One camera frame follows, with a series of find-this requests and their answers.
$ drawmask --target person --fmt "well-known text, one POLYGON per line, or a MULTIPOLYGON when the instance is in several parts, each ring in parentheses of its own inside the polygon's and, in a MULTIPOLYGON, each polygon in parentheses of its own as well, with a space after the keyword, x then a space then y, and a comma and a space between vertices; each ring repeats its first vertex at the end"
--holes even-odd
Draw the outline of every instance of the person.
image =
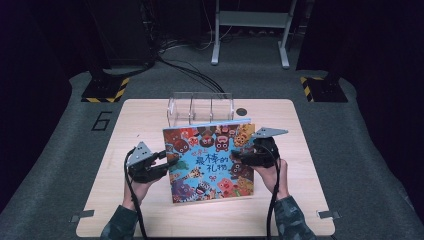
MULTIPOLYGON (((314 232, 307 226, 303 212, 290 195, 287 182, 288 164, 284 159, 278 159, 280 164, 280 184, 274 204, 275 222, 279 239, 313 240, 314 232)), ((272 192, 277 181, 277 170, 274 167, 252 167, 262 177, 266 188, 272 192)), ((158 180, 149 183, 132 183, 132 188, 142 204, 150 186, 158 180)), ((124 189, 124 200, 118 206, 114 215, 104 227, 100 239, 132 239, 137 224, 137 212, 131 200, 127 184, 124 189)))

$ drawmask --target acrylic organizer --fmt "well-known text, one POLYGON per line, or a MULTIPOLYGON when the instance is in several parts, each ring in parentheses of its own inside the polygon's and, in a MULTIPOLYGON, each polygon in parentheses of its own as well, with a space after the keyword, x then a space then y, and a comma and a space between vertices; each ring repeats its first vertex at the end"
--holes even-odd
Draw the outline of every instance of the acrylic organizer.
POLYGON ((231 93, 174 92, 167 116, 170 127, 232 120, 233 97, 231 93))

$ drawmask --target book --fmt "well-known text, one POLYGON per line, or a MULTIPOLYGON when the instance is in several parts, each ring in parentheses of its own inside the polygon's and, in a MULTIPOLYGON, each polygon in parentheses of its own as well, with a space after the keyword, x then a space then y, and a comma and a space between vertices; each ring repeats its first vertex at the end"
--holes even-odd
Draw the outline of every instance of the book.
POLYGON ((163 129, 173 203, 253 195, 253 169, 230 159, 231 150, 253 151, 250 119, 163 129))

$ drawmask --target table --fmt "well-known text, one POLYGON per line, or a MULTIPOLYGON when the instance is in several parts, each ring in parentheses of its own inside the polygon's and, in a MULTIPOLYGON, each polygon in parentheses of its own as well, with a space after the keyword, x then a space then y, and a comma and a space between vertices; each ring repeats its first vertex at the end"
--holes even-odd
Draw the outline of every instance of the table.
POLYGON ((283 38, 278 41, 281 65, 284 69, 289 69, 289 60, 287 57, 286 43, 293 19, 294 8, 297 0, 291 0, 290 10, 287 13, 271 12, 243 12, 243 11, 221 11, 219 0, 216 0, 215 11, 215 43, 212 52, 212 65, 218 65, 220 36, 219 26, 250 26, 250 27, 271 27, 284 28, 283 38))
MULTIPOLYGON (((124 158, 144 141, 152 152, 164 149, 162 128, 168 126, 167 99, 125 101, 84 210, 92 217, 81 218, 79 237, 98 237, 122 202, 124 158)), ((306 222, 320 236, 334 233, 330 218, 320 219, 316 211, 328 210, 296 110, 290 100, 235 99, 235 109, 244 108, 258 128, 283 128, 288 134, 275 136, 280 155, 289 165, 289 190, 303 210, 306 222)), ((266 236, 266 216, 271 193, 255 172, 252 197, 233 201, 174 205, 169 178, 165 176, 150 188, 141 210, 149 237, 243 237, 266 236)), ((272 217, 272 234, 278 235, 272 217)), ((141 236, 137 226, 135 236, 141 236)))

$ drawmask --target camouflage sleeve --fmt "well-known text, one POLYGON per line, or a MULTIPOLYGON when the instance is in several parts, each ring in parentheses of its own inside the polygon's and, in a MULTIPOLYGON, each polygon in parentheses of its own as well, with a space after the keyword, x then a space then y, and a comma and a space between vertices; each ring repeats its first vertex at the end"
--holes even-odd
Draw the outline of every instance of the camouflage sleeve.
POLYGON ((316 239, 314 232, 306 225, 305 216, 292 196, 276 201, 274 213, 280 239, 316 239))
POLYGON ((103 228, 100 239, 133 239, 137 221, 136 212, 119 205, 112 218, 103 228))

